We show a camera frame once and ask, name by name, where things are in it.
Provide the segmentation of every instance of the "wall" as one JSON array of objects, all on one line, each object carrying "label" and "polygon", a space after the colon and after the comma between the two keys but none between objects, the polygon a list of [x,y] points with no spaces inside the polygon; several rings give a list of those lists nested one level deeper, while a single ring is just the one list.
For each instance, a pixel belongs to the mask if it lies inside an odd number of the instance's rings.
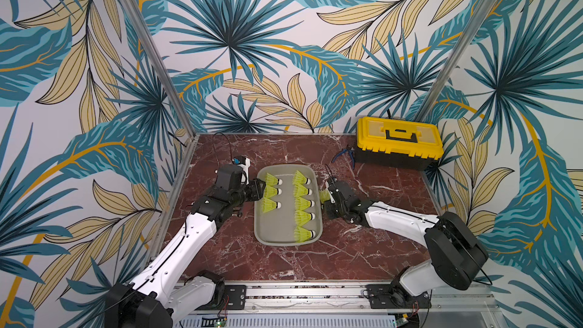
[{"label": "wall", "polygon": [[583,2],[518,1],[429,114],[447,154],[427,176],[488,249],[510,327],[582,327]]},{"label": "wall", "polygon": [[101,326],[185,131],[117,0],[0,1],[0,327]]},{"label": "wall", "polygon": [[478,0],[167,1],[154,39],[197,131],[343,133],[404,117]]}]

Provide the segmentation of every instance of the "mounting plate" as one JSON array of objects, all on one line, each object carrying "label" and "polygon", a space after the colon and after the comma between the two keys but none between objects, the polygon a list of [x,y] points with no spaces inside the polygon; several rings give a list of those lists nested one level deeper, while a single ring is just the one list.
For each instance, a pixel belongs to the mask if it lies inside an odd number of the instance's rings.
[{"label": "mounting plate", "polygon": [[419,296],[409,297],[405,300],[404,306],[399,306],[391,300],[392,286],[390,284],[366,285],[366,289],[371,309],[416,309],[418,306],[415,305],[415,302],[419,304],[419,309],[427,309],[431,307],[431,301],[426,292]]}]

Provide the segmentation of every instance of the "pliers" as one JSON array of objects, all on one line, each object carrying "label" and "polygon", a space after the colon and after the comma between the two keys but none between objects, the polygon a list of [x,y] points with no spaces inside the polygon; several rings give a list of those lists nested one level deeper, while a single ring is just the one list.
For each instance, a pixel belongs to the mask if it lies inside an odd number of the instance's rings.
[{"label": "pliers", "polygon": [[336,156],[334,156],[334,158],[332,158],[332,163],[334,163],[334,161],[336,161],[336,158],[339,158],[340,156],[344,155],[345,153],[348,153],[348,156],[350,156],[350,160],[352,161],[352,169],[354,170],[354,148],[351,147],[350,145],[346,145],[346,147],[344,149],[342,149],[339,153],[337,153]]}]

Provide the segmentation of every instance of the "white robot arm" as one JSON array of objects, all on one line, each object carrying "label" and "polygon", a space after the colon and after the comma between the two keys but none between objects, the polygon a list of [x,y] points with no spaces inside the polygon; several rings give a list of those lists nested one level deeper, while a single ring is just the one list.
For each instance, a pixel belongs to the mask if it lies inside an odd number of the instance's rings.
[{"label": "white robot arm", "polygon": [[[219,168],[214,186],[192,204],[184,225],[157,258],[130,284],[118,283],[110,289],[106,295],[106,327],[170,328],[201,306],[220,306],[224,281],[219,275],[203,271],[184,287],[175,290],[174,286],[222,224],[245,201],[263,196],[265,182],[248,178],[249,159],[239,156],[233,161]],[[390,285],[382,285],[385,291],[381,294],[385,300],[389,297],[394,308],[409,308],[414,302],[419,307],[429,304],[423,297],[433,288],[449,285],[467,289],[488,258],[484,247],[455,214],[438,217],[394,208],[382,201],[360,200],[346,182],[335,178],[328,179],[326,186],[331,198],[324,209],[329,217],[390,231],[428,249],[431,259],[405,268]],[[371,298],[377,296],[369,291]]]}]

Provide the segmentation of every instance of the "black cable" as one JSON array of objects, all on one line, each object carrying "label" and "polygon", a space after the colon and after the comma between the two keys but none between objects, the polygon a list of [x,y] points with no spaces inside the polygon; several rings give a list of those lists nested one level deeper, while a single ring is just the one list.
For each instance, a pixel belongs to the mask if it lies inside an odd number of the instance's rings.
[{"label": "black cable", "polygon": [[425,323],[427,323],[427,318],[429,318],[429,310],[431,309],[431,297],[433,296],[433,289],[431,290],[431,292],[429,293],[429,307],[427,308],[427,314],[425,316],[425,320],[423,321],[423,324],[421,324],[419,326],[419,328],[423,328],[423,326],[425,325]]},{"label": "black cable", "polygon": [[129,294],[128,294],[128,295],[127,295],[125,298],[122,298],[122,299],[120,299],[120,301],[119,301],[119,302],[117,302],[117,303],[113,303],[113,304],[111,304],[111,305],[110,305],[110,306],[108,306],[106,309],[104,309],[104,310],[100,311],[100,312],[99,312],[99,313],[97,313],[97,314],[94,314],[92,317],[89,317],[89,318],[87,318],[85,321],[86,321],[87,323],[89,323],[89,322],[91,322],[91,320],[93,320],[93,319],[97,318],[97,317],[98,317],[98,316],[100,316],[101,314],[105,313],[107,310],[110,310],[110,309],[112,309],[112,308],[113,308],[115,305],[119,305],[119,304],[121,304],[121,303],[125,302],[126,300],[128,300],[129,298],[131,298],[131,297],[132,297],[132,295],[134,295],[134,294],[136,293],[136,291],[140,290],[140,289],[141,289],[141,288],[142,288],[144,285],[146,285],[146,283],[147,283],[147,282],[148,282],[148,280],[144,281],[144,283],[143,283],[142,285],[140,285],[140,286],[139,286],[137,289],[133,289],[133,290],[132,290],[132,291],[131,291],[131,292],[130,292],[130,293],[129,293]]},{"label": "black cable", "polygon": [[229,154],[231,156],[231,162],[233,162],[233,149],[231,148],[231,141],[229,140],[229,138],[227,137],[227,135],[225,135],[222,132],[215,133],[210,138],[210,142],[213,144],[213,152],[215,153],[215,158],[217,159],[217,165],[218,165],[218,167],[220,167],[219,157],[217,156],[217,150],[215,149],[215,136],[216,135],[222,135],[224,138],[227,139],[227,142],[229,142]]},{"label": "black cable", "polygon": [[[394,211],[394,212],[396,212],[396,213],[405,214],[405,215],[408,215],[408,216],[410,216],[410,217],[414,217],[414,218],[417,218],[417,219],[421,219],[422,221],[426,221],[426,222],[433,223],[433,224],[437,225],[437,223],[435,223],[435,222],[433,222],[433,221],[430,221],[430,220],[427,220],[427,219],[423,219],[422,217],[419,217],[419,215],[414,215],[414,214],[405,213],[404,211],[400,211],[400,210],[387,209],[387,208],[380,207],[380,206],[374,206],[374,207],[376,207],[376,208],[381,208],[381,209],[384,209],[384,210],[386,210],[386,211]],[[480,264],[478,264],[478,263],[477,263],[477,261],[476,261],[476,260],[473,258],[472,254],[471,254],[471,253],[470,253],[470,252],[467,250],[467,248],[466,248],[466,247],[463,245],[463,243],[462,243],[462,242],[461,242],[461,241],[460,241],[460,240],[459,240],[459,239],[458,239],[458,238],[455,236],[455,234],[453,234],[453,233],[448,233],[448,235],[450,235],[451,237],[455,238],[455,240],[457,241],[457,243],[458,243],[460,246],[462,246],[463,250],[464,250],[464,251],[465,251],[465,252],[468,254],[468,256],[470,256],[470,259],[472,259],[472,261],[474,262],[474,264],[476,264],[477,268],[479,268],[479,269],[480,269],[480,272],[481,272],[481,273],[482,273],[482,274],[483,274],[483,275],[484,275],[484,276],[485,276],[485,277],[488,279],[488,281],[489,281],[489,283],[488,283],[488,284],[487,284],[487,283],[485,283],[485,282],[479,281],[479,280],[472,280],[472,282],[477,282],[478,284],[483,284],[483,285],[487,285],[487,286],[492,286],[492,285],[494,285],[494,283],[492,282],[492,279],[490,279],[490,276],[488,276],[488,274],[486,274],[486,273],[484,272],[484,269],[482,268],[482,266],[480,266]]]}]

